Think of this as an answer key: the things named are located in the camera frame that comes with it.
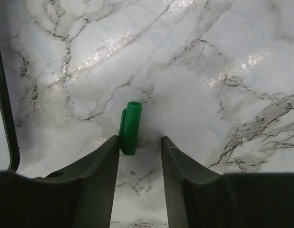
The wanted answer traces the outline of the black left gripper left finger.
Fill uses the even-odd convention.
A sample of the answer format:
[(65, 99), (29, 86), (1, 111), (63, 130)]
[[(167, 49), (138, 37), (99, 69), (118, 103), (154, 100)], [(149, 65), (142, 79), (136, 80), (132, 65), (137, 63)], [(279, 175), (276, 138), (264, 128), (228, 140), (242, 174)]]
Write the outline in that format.
[(108, 228), (118, 161), (114, 135), (44, 178), (0, 171), (0, 228)]

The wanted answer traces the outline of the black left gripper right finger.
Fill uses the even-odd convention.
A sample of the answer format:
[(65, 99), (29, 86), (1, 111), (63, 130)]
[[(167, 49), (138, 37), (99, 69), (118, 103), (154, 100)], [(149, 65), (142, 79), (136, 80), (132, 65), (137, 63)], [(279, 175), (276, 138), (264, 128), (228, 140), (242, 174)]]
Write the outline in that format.
[(294, 173), (218, 174), (161, 139), (171, 228), (294, 228)]

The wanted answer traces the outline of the white whiteboard black frame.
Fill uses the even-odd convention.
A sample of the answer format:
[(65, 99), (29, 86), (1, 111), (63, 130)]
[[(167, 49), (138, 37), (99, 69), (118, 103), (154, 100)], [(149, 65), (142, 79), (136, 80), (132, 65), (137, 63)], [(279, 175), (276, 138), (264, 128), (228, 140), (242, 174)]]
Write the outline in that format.
[(0, 51), (0, 171), (16, 172), (20, 151)]

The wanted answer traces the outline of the green marker cap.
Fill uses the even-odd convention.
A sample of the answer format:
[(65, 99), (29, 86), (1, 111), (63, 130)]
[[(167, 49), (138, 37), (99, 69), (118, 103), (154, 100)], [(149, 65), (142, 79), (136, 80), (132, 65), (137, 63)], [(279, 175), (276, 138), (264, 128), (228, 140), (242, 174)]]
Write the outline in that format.
[(136, 153), (141, 113), (142, 104), (134, 101), (128, 102), (122, 111), (119, 139), (120, 149), (125, 155), (133, 156)]

